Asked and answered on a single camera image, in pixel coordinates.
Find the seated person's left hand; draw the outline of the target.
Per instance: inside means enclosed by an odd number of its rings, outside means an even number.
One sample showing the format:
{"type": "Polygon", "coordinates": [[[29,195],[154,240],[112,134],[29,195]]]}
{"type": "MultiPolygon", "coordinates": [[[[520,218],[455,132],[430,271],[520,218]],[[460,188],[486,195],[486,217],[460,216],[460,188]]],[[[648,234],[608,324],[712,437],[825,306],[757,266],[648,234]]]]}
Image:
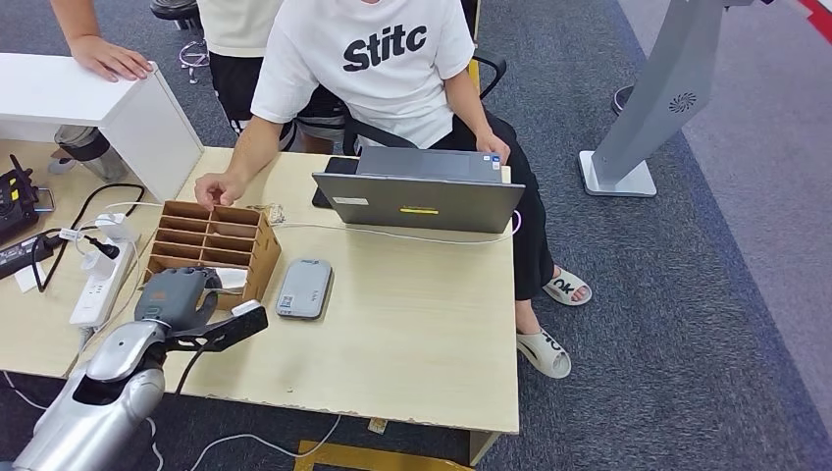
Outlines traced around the seated person's left hand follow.
{"type": "Polygon", "coordinates": [[[510,147],[493,131],[477,132],[475,141],[478,151],[497,156],[501,165],[507,164],[510,147]]]}

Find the standing person's right hand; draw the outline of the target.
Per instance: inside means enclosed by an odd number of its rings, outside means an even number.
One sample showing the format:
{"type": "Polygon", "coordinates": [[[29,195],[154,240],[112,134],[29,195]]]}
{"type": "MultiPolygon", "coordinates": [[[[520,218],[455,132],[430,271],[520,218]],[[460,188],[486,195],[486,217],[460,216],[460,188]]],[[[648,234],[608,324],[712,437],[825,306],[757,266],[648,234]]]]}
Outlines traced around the standing person's right hand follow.
{"type": "Polygon", "coordinates": [[[138,52],[97,35],[72,38],[68,44],[73,58],[82,67],[110,82],[146,79],[153,72],[150,62],[138,52]]]}

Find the seated person's right hand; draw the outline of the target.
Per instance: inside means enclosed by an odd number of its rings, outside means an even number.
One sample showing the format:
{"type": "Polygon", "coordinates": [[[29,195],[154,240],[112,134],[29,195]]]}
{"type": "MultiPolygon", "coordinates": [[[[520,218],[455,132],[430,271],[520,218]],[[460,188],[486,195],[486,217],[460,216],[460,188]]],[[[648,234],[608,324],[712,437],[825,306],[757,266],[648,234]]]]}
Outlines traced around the seated person's right hand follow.
{"type": "Polygon", "coordinates": [[[208,211],[232,206],[245,192],[246,181],[229,173],[207,173],[195,181],[196,202],[208,211]]]}

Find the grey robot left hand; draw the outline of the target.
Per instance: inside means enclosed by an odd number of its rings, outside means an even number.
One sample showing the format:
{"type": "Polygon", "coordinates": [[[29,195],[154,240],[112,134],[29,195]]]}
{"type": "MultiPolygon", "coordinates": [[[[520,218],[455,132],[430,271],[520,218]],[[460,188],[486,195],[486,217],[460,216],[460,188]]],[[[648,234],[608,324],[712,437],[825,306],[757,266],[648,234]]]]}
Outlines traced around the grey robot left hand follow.
{"type": "Polygon", "coordinates": [[[205,267],[165,269],[144,285],[135,321],[158,321],[180,332],[206,326],[218,307],[222,288],[217,272],[205,267]]]}

